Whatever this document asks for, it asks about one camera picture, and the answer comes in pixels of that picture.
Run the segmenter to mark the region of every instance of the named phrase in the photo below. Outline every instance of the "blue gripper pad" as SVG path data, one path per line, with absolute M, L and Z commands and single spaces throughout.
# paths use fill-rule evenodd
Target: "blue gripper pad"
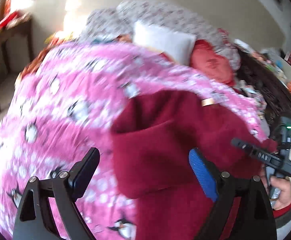
M 218 199 L 216 182 L 194 149 L 189 152 L 189 162 L 204 194 L 215 202 Z

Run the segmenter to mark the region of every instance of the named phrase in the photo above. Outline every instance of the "dark red fabric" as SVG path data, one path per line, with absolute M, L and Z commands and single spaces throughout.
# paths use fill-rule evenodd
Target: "dark red fabric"
M 278 217 L 284 215 L 285 213 L 287 213 L 289 210 L 291 210 L 291 204 L 285 208 L 282 208 L 279 210 L 273 210 L 273 216 L 274 216 L 274 218 L 278 218 Z
M 114 121 L 111 136 L 118 189 L 137 199 L 137 240 L 192 240 L 210 213 L 213 203 L 189 164 L 192 148 L 233 176 L 251 178 L 260 171 L 258 161 L 230 144 L 238 137 L 261 146 L 245 123 L 221 105 L 202 107 L 187 91 L 132 98 Z M 225 237 L 237 209 L 238 203 Z
M 226 57 L 217 55 L 205 40 L 197 40 L 191 55 L 190 67 L 203 72 L 208 78 L 229 86 L 234 85 L 234 73 Z

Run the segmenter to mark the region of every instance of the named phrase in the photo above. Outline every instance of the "penguin print blanket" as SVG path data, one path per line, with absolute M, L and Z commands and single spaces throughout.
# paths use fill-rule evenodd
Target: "penguin print blanket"
M 192 91 L 201 99 L 214 97 L 242 118 L 256 138 L 266 138 L 254 99 L 193 68 L 128 43 L 63 44 L 49 52 L 36 74 L 22 80 L 0 123 L 4 237 L 12 239 L 17 208 L 31 176 L 54 178 L 97 147 L 100 164 L 76 205 L 98 240 L 135 239 L 135 204 L 117 190 L 109 129 L 129 98 L 162 89 Z M 53 199 L 50 204 L 60 236 L 66 239 Z

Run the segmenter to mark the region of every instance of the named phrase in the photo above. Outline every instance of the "metal screw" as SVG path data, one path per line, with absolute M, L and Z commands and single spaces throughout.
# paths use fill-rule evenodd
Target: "metal screw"
M 32 176 L 30 179 L 29 179 L 29 182 L 35 182 L 37 180 L 37 177 L 36 176 Z
M 230 177 L 230 173 L 228 173 L 227 171 L 222 171 L 222 172 L 221 172 L 221 176 L 222 176 L 223 178 L 228 178 L 228 177 Z
M 254 176 L 253 176 L 253 180 L 256 181 L 256 182 L 258 182 L 258 181 L 260 181 L 261 179 L 260 179 L 260 177 L 259 177 L 258 175 L 254 175 Z
M 60 178 L 66 178 L 68 176 L 68 172 L 67 171 L 62 171 L 60 174 L 59 174 L 59 177 Z

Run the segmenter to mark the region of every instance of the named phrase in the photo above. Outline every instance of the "person's arm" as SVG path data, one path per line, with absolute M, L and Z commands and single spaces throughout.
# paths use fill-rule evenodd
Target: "person's arm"
M 277 226 L 277 239 L 283 240 L 291 231 L 291 182 L 271 177 L 271 185 L 281 189 L 273 208 L 273 215 Z

